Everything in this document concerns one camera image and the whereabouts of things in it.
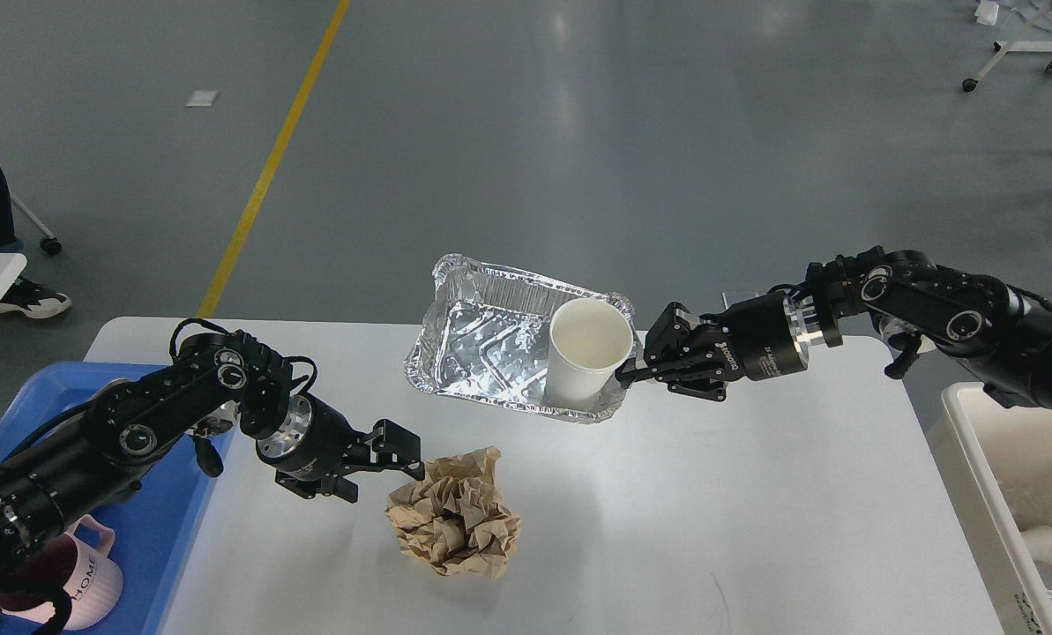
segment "aluminum foil tray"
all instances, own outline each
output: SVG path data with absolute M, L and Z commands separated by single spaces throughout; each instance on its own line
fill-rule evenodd
M 412 386 L 429 394 L 582 424 L 610 418 L 621 407 L 626 390 L 614 377 L 589 411 L 549 406 L 545 371 L 549 319 L 559 306 L 578 298 L 602 300 L 621 310 L 630 324 L 627 298 L 458 253 L 441 258 L 432 278 L 436 302 L 424 315 L 417 346 L 404 365 Z M 635 342 L 631 356 L 639 359 L 642 342 L 634 327 L 631 339 Z

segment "sneaker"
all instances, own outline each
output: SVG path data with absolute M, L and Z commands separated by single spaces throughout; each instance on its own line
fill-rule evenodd
M 57 316 L 66 309 L 70 309 L 70 298 L 54 292 L 43 285 L 37 285 L 26 278 L 17 278 L 17 282 L 13 282 L 13 286 L 8 287 L 8 292 L 4 293 L 0 302 L 0 313 L 13 313 L 14 310 L 18 310 L 33 321 Z

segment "gray floor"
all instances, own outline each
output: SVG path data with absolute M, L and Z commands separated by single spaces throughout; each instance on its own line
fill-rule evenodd
M 335 6 L 0 3 L 0 156 L 66 248 L 21 226 L 29 276 L 77 303 L 0 318 L 0 411 L 110 318 L 195 312 Z M 974 7 L 352 0 L 218 314 L 416 323 L 462 252 L 646 328 L 875 244 L 1052 300 L 1049 57 L 966 96 L 1018 25 Z M 967 377 L 918 363 L 924 425 Z

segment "yellow floor line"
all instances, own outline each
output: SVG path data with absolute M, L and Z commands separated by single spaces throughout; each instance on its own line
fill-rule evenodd
M 286 145 L 291 141 L 295 126 L 303 115 L 303 108 L 307 105 L 310 91 L 318 79 L 318 73 L 321 71 L 321 64 L 325 61 L 325 54 L 329 53 L 333 36 L 337 36 L 337 27 L 340 27 L 341 20 L 345 18 L 345 11 L 348 7 L 349 0 L 341 0 L 333 11 L 333 17 L 330 18 L 328 27 L 325 27 L 323 39 L 318 44 L 315 57 L 310 61 L 310 68 L 307 68 L 307 76 L 303 77 L 303 83 L 299 85 L 299 93 L 295 96 L 295 103 L 291 104 L 291 109 L 286 114 L 286 119 L 283 120 L 283 128 L 280 129 L 279 137 L 276 138 L 276 145 L 270 148 L 267 162 L 263 165 L 263 171 L 259 173 L 259 181 L 255 182 L 255 188 L 251 189 L 251 198 L 248 198 L 247 206 L 243 208 L 243 216 L 240 217 L 236 230 L 231 233 L 231 241 L 228 241 L 227 249 L 224 249 L 224 255 L 220 258 L 220 266 L 216 268 L 211 283 L 204 292 L 204 300 L 200 301 L 200 307 L 196 310 L 199 318 L 211 318 L 211 314 L 216 312 L 216 306 L 220 304 L 220 295 L 223 294 L 224 287 L 227 286 L 227 278 L 231 276 L 231 269 L 236 266 L 240 249 L 243 249 L 243 243 L 247 242 L 247 235 L 251 232 L 255 218 L 259 216 L 259 207 L 263 205 L 264 198 L 267 198 L 267 188 L 270 188 L 270 181 L 276 177 L 276 170 L 279 169 L 279 164 L 283 161 L 283 152 L 286 151 Z

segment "blue tray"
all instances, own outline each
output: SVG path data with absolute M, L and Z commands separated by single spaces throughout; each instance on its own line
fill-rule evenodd
M 112 380 L 136 380 L 161 366 L 61 362 L 25 382 L 0 423 L 0 462 L 32 430 L 55 414 L 86 402 Z M 215 438 L 223 455 L 228 437 Z M 110 558 L 122 568 L 123 590 L 114 611 L 84 635 L 143 634 L 158 631 L 177 576 L 207 501 L 211 479 L 196 466 L 193 444 L 178 443 L 142 479 L 142 490 L 128 503 L 92 512 L 115 530 Z M 37 623 L 5 615 L 0 635 L 25 635 Z

